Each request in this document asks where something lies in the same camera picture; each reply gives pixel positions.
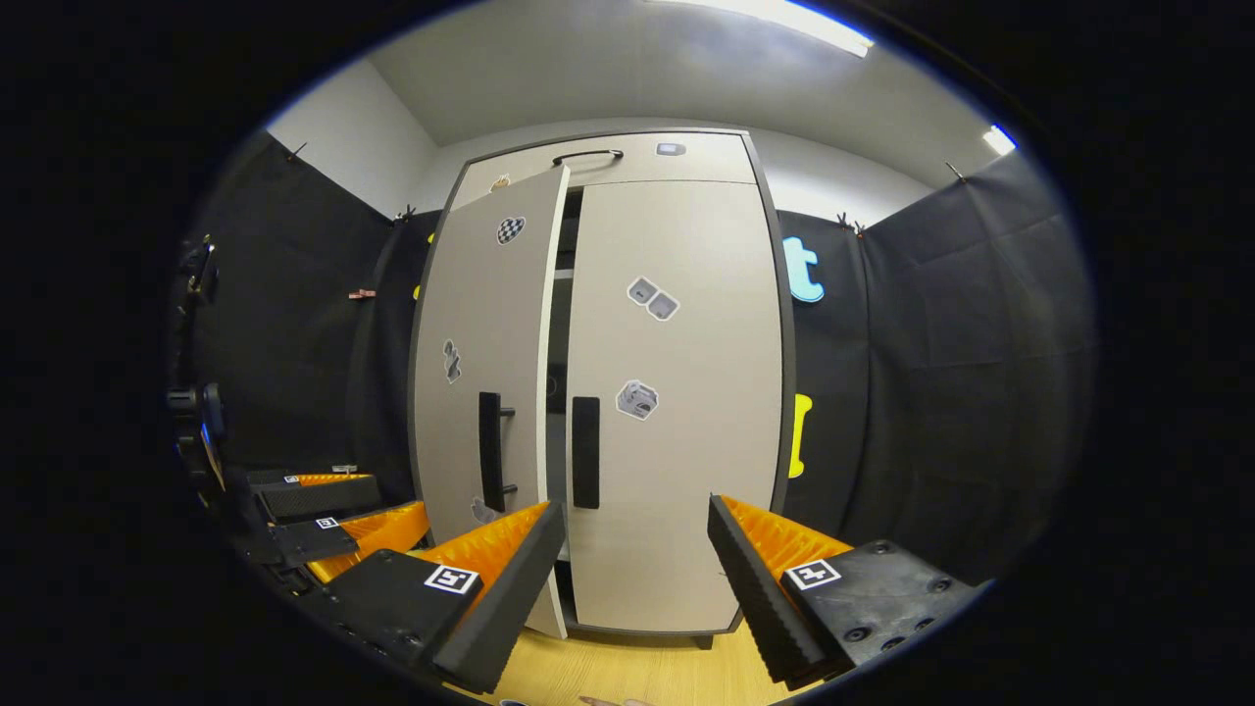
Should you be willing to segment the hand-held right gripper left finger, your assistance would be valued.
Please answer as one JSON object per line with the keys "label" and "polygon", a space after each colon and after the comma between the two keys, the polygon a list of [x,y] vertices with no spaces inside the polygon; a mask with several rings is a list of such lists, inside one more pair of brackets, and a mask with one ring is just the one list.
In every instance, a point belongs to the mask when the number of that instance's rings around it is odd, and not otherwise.
{"label": "hand-held right gripper left finger", "polygon": [[566,508],[538,502],[428,551],[378,545],[297,604],[412,678],[492,692],[565,539]]}

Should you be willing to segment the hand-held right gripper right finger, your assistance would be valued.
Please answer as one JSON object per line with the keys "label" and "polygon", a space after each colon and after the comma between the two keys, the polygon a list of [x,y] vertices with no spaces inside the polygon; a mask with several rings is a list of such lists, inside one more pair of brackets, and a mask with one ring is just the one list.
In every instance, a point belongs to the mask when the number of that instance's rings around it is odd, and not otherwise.
{"label": "hand-held right gripper right finger", "polygon": [[733,497],[710,497],[708,537],[768,675],[792,691],[884,662],[981,594],[896,542],[848,545]]}

